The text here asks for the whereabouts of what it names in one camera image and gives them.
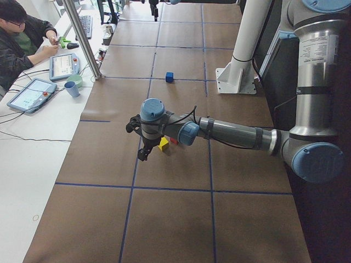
green object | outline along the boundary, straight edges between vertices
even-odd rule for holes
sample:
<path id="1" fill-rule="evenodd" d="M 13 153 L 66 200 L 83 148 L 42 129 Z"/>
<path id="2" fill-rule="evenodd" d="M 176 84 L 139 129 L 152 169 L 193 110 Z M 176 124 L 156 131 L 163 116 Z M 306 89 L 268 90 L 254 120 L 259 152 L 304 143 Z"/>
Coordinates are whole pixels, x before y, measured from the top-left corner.
<path id="1" fill-rule="evenodd" d="M 68 81 L 74 81 L 76 83 L 76 87 L 79 89 L 82 84 L 83 84 L 83 78 L 81 75 L 78 75 L 78 74 L 73 74 L 73 75 L 70 75 L 67 79 L 67 82 Z"/>
<path id="2" fill-rule="evenodd" d="M 59 37 L 58 42 L 59 42 L 59 44 L 61 45 L 62 48 L 65 48 L 66 47 L 65 43 L 70 43 L 71 41 L 67 40 L 65 37 Z"/>
<path id="3" fill-rule="evenodd" d="M 32 40 L 30 40 L 30 38 L 24 32 L 16 33 L 12 35 L 12 37 L 27 56 L 34 55 L 38 50 L 38 48 L 33 44 Z"/>

keyboard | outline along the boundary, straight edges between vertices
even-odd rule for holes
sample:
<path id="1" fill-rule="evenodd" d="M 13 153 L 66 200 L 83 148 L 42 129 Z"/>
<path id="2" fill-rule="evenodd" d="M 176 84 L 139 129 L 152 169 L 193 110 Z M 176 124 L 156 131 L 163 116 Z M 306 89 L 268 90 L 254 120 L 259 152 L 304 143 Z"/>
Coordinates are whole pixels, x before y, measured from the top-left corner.
<path id="1" fill-rule="evenodd" d="M 93 29 L 93 17 L 91 15 L 81 15 L 79 17 L 81 24 L 84 29 L 84 33 L 86 34 L 88 39 L 92 38 L 92 29 Z"/>

label on robot arm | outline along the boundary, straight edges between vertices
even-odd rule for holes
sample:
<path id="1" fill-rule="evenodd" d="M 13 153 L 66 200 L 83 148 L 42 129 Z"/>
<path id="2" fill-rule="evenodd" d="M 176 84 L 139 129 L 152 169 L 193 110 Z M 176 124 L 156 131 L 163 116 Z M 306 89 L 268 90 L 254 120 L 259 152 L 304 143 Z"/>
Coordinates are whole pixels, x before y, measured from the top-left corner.
<path id="1" fill-rule="evenodd" d="M 300 41 L 298 66 L 305 64 L 338 62 L 338 35 L 330 35 Z"/>

green bowl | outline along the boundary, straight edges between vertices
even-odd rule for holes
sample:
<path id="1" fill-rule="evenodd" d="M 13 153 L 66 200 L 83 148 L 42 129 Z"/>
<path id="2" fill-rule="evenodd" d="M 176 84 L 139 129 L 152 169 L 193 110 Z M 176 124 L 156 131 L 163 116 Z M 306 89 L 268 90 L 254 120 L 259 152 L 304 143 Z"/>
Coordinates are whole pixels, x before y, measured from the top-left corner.
<path id="1" fill-rule="evenodd" d="M 77 88 L 79 89 L 83 84 L 83 78 L 81 75 L 71 75 L 68 77 L 67 81 L 74 81 L 76 83 Z"/>

eyeglasses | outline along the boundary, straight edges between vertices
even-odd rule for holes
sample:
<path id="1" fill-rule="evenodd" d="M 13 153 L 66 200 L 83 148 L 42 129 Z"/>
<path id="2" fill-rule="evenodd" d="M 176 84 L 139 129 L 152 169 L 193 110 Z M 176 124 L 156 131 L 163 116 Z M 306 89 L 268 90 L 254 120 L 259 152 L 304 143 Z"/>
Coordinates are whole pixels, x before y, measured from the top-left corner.
<path id="1" fill-rule="evenodd" d="M 7 21 L 7 22 L 9 22 L 9 23 L 11 23 L 11 24 L 14 24 L 14 25 L 16 25 L 16 26 L 18 26 L 18 27 L 21 27 L 21 25 L 23 25 L 26 21 L 23 21 L 23 22 L 20 23 L 20 24 L 13 23 L 13 22 L 11 22 L 11 21 Z"/>

